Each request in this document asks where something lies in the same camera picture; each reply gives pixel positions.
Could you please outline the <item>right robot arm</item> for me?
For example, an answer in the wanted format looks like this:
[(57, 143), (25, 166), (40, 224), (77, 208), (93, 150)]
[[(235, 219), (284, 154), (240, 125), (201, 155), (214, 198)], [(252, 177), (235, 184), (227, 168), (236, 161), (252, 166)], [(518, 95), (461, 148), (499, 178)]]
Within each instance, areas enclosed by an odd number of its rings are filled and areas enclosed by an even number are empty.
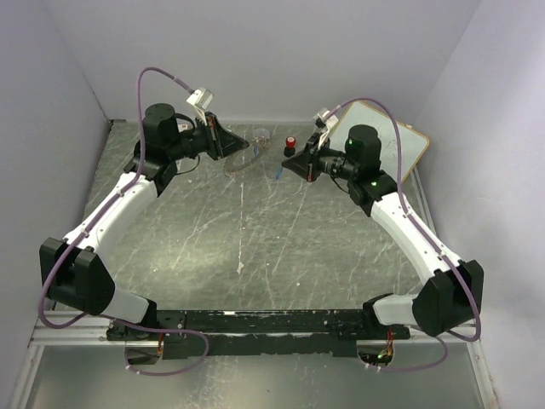
[(300, 152), (283, 161), (283, 168), (307, 182), (322, 174), (345, 181), (350, 199), (393, 238), (422, 283), (415, 295), (370, 301), (372, 311), (361, 319), (363, 333), (377, 339), (391, 325), (415, 325), (436, 337), (477, 320), (484, 270), (477, 261), (463, 261), (449, 250), (407, 205), (397, 182), (382, 169), (377, 130), (353, 126), (341, 151), (322, 144), (320, 137), (314, 133)]

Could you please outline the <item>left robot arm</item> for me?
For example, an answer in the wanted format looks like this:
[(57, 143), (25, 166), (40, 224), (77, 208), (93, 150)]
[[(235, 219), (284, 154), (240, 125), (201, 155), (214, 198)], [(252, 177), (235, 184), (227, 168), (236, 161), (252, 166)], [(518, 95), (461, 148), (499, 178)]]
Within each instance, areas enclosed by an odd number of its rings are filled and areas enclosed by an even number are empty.
[(43, 300), (82, 313), (128, 322), (140, 340), (159, 328), (157, 304), (119, 287), (106, 266), (109, 251), (131, 222), (178, 174), (178, 161), (205, 153), (226, 158), (249, 143), (224, 129), (212, 112), (190, 119), (166, 103), (145, 110), (143, 135), (114, 188), (63, 239), (46, 239), (39, 249)]

